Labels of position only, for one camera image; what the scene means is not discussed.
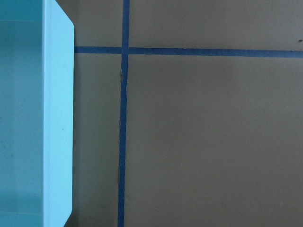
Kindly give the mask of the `light blue plastic bin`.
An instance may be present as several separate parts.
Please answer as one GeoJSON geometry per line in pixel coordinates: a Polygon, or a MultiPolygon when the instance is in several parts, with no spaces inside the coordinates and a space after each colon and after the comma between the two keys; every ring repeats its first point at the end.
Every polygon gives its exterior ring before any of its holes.
{"type": "Polygon", "coordinates": [[[74,25],[54,0],[0,3],[0,224],[72,210],[74,25]]]}

